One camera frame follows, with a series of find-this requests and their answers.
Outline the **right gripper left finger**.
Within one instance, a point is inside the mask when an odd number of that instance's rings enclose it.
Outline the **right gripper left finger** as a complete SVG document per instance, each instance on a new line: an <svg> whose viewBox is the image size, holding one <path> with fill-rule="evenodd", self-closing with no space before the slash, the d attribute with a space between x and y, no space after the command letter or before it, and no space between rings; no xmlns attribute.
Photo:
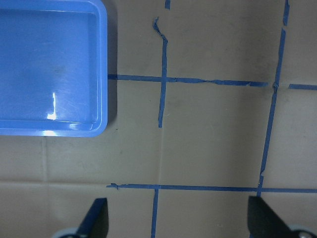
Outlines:
<svg viewBox="0 0 317 238"><path fill-rule="evenodd" d="M108 234L107 198L97 198L75 233L76 238L106 238Z"/></svg>

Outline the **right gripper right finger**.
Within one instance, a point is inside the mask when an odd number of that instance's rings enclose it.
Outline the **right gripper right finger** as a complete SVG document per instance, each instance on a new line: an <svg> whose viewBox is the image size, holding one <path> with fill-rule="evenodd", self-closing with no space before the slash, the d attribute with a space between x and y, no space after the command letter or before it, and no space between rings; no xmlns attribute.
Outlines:
<svg viewBox="0 0 317 238"><path fill-rule="evenodd" d="M294 237L290 228L257 196L248 198L248 230L254 238Z"/></svg>

